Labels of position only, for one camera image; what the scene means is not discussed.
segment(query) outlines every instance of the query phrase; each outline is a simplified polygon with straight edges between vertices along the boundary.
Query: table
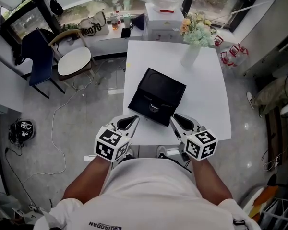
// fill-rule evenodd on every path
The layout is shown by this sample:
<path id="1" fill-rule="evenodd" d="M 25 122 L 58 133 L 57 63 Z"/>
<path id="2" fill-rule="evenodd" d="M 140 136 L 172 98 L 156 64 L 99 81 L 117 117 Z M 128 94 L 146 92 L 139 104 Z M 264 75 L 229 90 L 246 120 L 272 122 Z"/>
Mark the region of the table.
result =
<path id="1" fill-rule="evenodd" d="M 231 138 L 227 93 L 215 49 L 201 48 L 193 67 L 185 68 L 180 59 L 188 45 L 178 43 L 129 41 L 126 61 L 123 114 L 140 117 L 132 138 L 133 145 L 178 145 L 173 129 L 128 109 L 148 68 L 187 85 L 176 113 L 196 119 L 211 129 L 219 140 Z"/>

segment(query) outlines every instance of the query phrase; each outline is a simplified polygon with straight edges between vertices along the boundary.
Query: gray tile floor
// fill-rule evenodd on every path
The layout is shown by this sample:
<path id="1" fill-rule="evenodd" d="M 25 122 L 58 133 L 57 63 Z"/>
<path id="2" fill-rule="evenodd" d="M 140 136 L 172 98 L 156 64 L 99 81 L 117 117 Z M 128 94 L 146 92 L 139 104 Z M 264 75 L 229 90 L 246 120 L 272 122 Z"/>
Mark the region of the gray tile floor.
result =
<path id="1" fill-rule="evenodd" d="M 53 140 L 65 153 L 67 167 L 63 173 L 35 175 L 24 183 L 37 205 L 50 209 L 49 199 L 54 205 L 60 201 L 65 188 L 87 166 L 84 155 L 93 153 L 94 138 L 100 127 L 114 116 L 122 114 L 124 64 L 123 59 L 105 62 L 99 70 L 101 84 L 91 84 L 77 93 L 56 113 Z M 75 85 L 87 82 L 88 77 L 83 75 L 75 81 Z M 225 83 L 232 139 L 219 142 L 215 155 L 209 160 L 234 198 L 240 200 L 250 187 L 265 184 L 270 176 L 270 173 L 262 169 L 267 162 L 267 156 L 261 161 L 267 149 L 266 124 L 265 120 L 258 116 L 258 111 L 251 109 L 246 100 L 246 91 L 256 92 L 254 81 L 238 80 L 228 74 Z M 10 193 L 25 204 L 30 201 L 4 158 L 4 149 L 7 146 L 19 152 L 8 142 L 8 127 L 18 117 L 32 119 L 36 124 L 36 136 L 26 143 L 23 155 L 18 157 L 12 152 L 7 154 L 11 166 L 22 182 L 33 173 L 63 170 L 63 155 L 51 142 L 51 122 L 53 112 L 75 93 L 72 88 L 67 88 L 64 95 L 49 81 L 40 84 L 39 88 L 50 94 L 49 100 L 27 86 L 24 111 L 21 115 L 10 112 L 0 116 L 0 149 L 5 179 Z M 141 146 L 140 157 L 153 157 L 155 150 L 155 146 Z"/>

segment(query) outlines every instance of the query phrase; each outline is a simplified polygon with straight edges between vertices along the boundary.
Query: white vase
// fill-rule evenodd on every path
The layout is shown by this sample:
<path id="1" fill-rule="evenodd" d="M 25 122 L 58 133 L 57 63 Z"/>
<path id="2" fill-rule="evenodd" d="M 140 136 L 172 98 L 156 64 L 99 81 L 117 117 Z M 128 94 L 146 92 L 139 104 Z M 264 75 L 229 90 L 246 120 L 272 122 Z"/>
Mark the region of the white vase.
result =
<path id="1" fill-rule="evenodd" d="M 189 45 L 188 49 L 182 56 L 180 63 L 184 67 L 192 67 L 198 54 L 200 53 L 201 47 Z"/>

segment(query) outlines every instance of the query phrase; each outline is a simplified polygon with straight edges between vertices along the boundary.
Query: black box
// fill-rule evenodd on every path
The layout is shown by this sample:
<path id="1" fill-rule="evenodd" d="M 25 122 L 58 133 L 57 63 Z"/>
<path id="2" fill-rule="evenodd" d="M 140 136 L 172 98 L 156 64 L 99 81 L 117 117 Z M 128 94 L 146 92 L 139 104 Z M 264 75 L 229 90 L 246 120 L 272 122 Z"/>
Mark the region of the black box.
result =
<path id="1" fill-rule="evenodd" d="M 148 68 L 128 108 L 168 126 L 185 89 L 186 85 Z"/>

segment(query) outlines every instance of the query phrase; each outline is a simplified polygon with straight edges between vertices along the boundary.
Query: blue chair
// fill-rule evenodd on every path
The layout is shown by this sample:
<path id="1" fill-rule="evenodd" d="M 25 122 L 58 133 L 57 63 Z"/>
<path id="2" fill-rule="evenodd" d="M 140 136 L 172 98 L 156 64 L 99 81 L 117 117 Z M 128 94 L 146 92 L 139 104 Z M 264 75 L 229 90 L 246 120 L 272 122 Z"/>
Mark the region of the blue chair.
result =
<path id="1" fill-rule="evenodd" d="M 29 85 L 49 99 L 36 87 L 39 83 L 50 80 L 62 93 L 64 90 L 51 78 L 54 53 L 40 30 L 35 29 L 23 38 L 22 57 L 33 60 Z"/>

